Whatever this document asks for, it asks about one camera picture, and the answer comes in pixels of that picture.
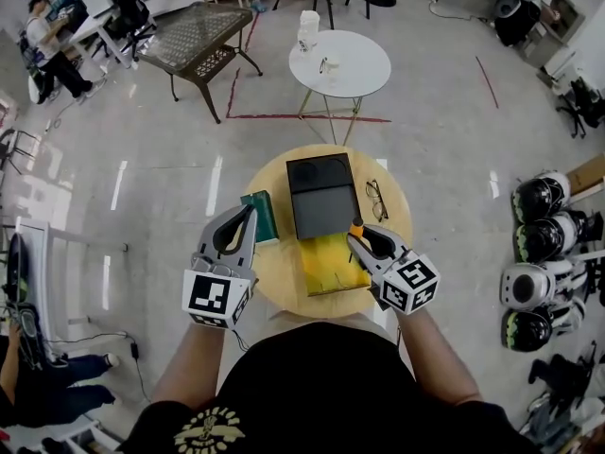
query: yellow paper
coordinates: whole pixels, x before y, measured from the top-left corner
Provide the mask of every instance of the yellow paper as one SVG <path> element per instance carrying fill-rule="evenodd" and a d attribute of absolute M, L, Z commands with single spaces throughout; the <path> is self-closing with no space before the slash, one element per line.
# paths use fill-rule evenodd
<path fill-rule="evenodd" d="M 370 276 L 351 257 L 346 234 L 299 240 L 299 249 L 309 296 L 370 285 Z"/>

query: gray floor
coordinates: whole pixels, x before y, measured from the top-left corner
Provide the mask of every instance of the gray floor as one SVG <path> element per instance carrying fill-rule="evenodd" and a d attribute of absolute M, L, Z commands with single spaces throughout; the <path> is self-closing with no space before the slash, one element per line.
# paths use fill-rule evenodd
<path fill-rule="evenodd" d="M 242 60 L 220 73 L 210 88 L 221 116 L 239 66 L 232 115 L 296 112 L 304 90 L 289 73 L 287 56 L 299 13 L 309 2 L 282 0 L 278 11 L 259 17 L 250 55 L 265 75 L 256 77 Z M 536 354 L 500 345 L 499 276 L 512 260 L 509 194 L 520 178 L 544 169 L 567 171 L 591 158 L 603 149 L 603 134 L 589 131 L 585 140 L 572 140 L 568 122 L 555 113 L 553 98 L 534 70 L 482 24 L 435 17 L 427 0 L 372 8 L 369 21 L 363 10 L 359 0 L 349 8 L 337 1 L 335 22 L 337 28 L 376 40 L 389 54 L 391 78 L 364 100 L 362 114 L 390 122 L 359 123 L 350 145 L 388 161 L 411 207 L 414 246 L 441 271 L 440 297 L 430 311 L 485 398 L 501 404 L 518 425 L 527 402 L 542 390 L 527 384 L 531 361 L 553 351 L 575 356 L 596 337 L 602 309 L 592 298 L 584 327 Z M 320 12 L 325 25 L 325 8 Z M 489 74 L 499 109 L 475 56 Z M 11 218 L 47 219 L 59 228 L 128 241 L 127 254 L 111 253 L 106 308 L 103 258 L 109 253 L 70 246 L 63 265 L 70 307 L 85 311 L 104 329 L 127 330 L 140 342 L 148 391 L 188 325 L 180 308 L 182 270 L 207 213 L 213 213 L 208 203 L 213 168 L 220 167 L 219 212 L 238 203 L 269 159 L 319 141 L 296 119 L 224 119 L 216 125 L 194 86 L 177 79 L 176 89 L 179 103 L 173 102 L 163 71 L 144 63 L 136 71 L 113 67 L 99 94 L 66 110 L 60 127 L 43 136 L 33 149 L 35 161 L 17 158 L 23 177 L 7 168 L 2 197 Z M 51 105 L 32 107 L 19 126 L 43 135 L 48 119 L 70 99 L 63 91 Z M 328 123 L 318 127 L 327 140 Z M 340 140 L 345 127 L 338 125 Z M 123 162 L 126 169 L 111 210 Z M 499 187 L 496 198 L 492 173 Z M 254 296 L 241 319 L 240 333 L 248 343 L 274 310 L 262 294 Z M 97 414 L 125 435 L 145 402 L 128 346 L 112 348 L 123 354 L 124 366 L 102 381 L 123 396 L 125 405 Z M 222 377 L 240 355 L 229 337 Z"/>

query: wooden tabletop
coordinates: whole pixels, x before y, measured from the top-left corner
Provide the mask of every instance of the wooden tabletop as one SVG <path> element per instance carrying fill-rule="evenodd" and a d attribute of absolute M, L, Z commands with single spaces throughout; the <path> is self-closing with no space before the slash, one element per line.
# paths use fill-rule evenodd
<path fill-rule="evenodd" d="M 294 148 L 274 158 L 256 174 L 246 193 L 267 190 L 270 194 L 280 242 L 257 247 L 252 268 L 259 279 L 257 290 L 277 306 L 302 316 L 338 318 L 361 312 L 374 304 L 374 299 L 366 288 L 314 297 L 309 297 L 306 293 L 285 162 L 344 152 L 349 155 L 351 162 L 361 217 L 366 223 L 378 224 L 372 212 L 372 199 L 366 194 L 366 182 L 375 179 L 389 212 L 389 219 L 383 220 L 380 225 L 396 232 L 408 246 L 412 246 L 412 222 L 406 196 L 393 177 L 373 158 L 355 149 L 337 145 Z"/>

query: person's hand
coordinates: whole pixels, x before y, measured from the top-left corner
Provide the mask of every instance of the person's hand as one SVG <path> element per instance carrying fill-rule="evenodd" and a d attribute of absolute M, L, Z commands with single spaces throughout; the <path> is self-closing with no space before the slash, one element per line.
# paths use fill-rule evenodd
<path fill-rule="evenodd" d="M 18 323 L 10 322 L 9 327 L 9 345 L 18 347 L 21 341 L 21 328 Z"/>

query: desk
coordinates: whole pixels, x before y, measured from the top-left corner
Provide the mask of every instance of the desk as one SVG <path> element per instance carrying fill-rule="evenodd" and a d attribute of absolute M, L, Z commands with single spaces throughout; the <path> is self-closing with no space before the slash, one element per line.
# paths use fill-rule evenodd
<path fill-rule="evenodd" d="M 106 11 L 98 17 L 89 16 L 79 27 L 79 29 L 76 30 L 76 33 L 69 39 L 68 43 L 70 45 L 73 45 L 78 50 L 82 58 L 94 63 L 93 58 L 84 48 L 84 46 L 80 44 L 80 42 L 86 39 L 87 37 L 98 33 L 100 38 L 103 39 L 105 44 L 107 44 L 107 46 L 110 48 L 115 57 L 119 59 L 120 62 L 122 62 L 122 65 L 124 67 L 128 69 L 132 65 L 132 67 L 136 69 L 136 62 L 132 62 L 129 56 L 125 56 L 124 54 L 122 54 L 122 52 L 120 51 L 120 47 L 117 46 L 117 44 L 112 40 L 112 38 L 105 30 L 105 28 L 103 28 L 103 26 L 106 25 L 110 21 L 110 19 L 116 15 L 117 10 L 112 10 Z M 100 67 L 100 69 L 103 74 L 107 74 L 107 69 L 103 69 L 102 67 Z"/>
<path fill-rule="evenodd" d="M 321 61 L 324 58 L 338 60 L 338 69 L 332 77 L 327 71 L 320 71 Z M 303 55 L 299 51 L 299 45 L 295 44 L 290 51 L 289 64 L 294 77 L 300 84 L 308 88 L 299 110 L 299 118 L 304 118 L 306 114 L 324 113 L 326 111 L 330 118 L 334 144 L 337 143 L 337 139 L 334 134 L 332 114 L 328 107 L 327 97 L 353 100 L 354 106 L 352 109 L 338 110 L 353 112 L 351 124 L 342 143 L 342 145 L 346 145 L 355 119 L 359 114 L 363 96 L 380 90 L 390 77 L 390 60 L 384 49 L 371 39 L 346 30 L 324 30 L 320 32 L 317 37 L 317 45 L 313 47 L 308 55 Z M 303 113 L 313 92 L 323 96 L 325 110 Z"/>
<path fill-rule="evenodd" d="M 372 212 L 373 202 L 366 195 L 366 182 L 375 179 L 389 210 L 389 219 L 383 220 L 380 225 L 399 234 L 411 247 L 412 222 L 404 192 L 373 158 L 352 148 L 311 145 L 292 149 L 263 166 L 246 189 L 246 194 L 260 190 L 267 190 L 270 194 L 280 237 L 278 244 L 257 247 L 255 250 L 252 268 L 259 279 L 258 290 L 283 309 L 310 318 L 347 316 L 373 307 L 375 303 L 366 288 L 309 297 L 304 282 L 285 162 L 345 152 L 351 162 L 361 217 L 366 223 L 378 225 Z"/>
<path fill-rule="evenodd" d="M 197 2 L 158 22 L 155 35 L 147 39 L 138 53 L 142 61 L 164 69 L 170 76 L 175 101 L 179 99 L 174 93 L 174 76 L 193 82 L 219 124 L 208 82 L 237 54 L 248 61 L 259 76 L 263 75 L 242 48 L 242 30 L 251 21 L 251 10 Z M 239 45 L 226 45 L 237 33 Z"/>
<path fill-rule="evenodd" d="M 60 325 L 51 314 L 53 308 L 50 303 L 57 299 L 52 292 L 53 240 L 58 238 L 68 242 L 105 246 L 122 252 L 128 250 L 128 244 L 60 231 L 53 229 L 48 222 L 23 217 L 17 218 L 15 232 L 21 234 L 29 253 L 30 292 L 27 302 L 36 306 L 38 310 L 42 335 L 48 341 L 65 340 L 65 332 L 70 324 L 87 323 L 88 318 L 72 318 L 67 321 L 67 324 Z M 61 326 L 63 326 L 64 330 L 62 333 L 59 331 Z M 120 338 L 105 336 L 94 340 L 79 341 L 78 343 L 53 343 L 50 351 L 47 351 L 47 355 L 50 356 L 50 360 L 53 360 L 55 356 L 62 353 L 88 349 L 91 346 L 115 341 Z"/>

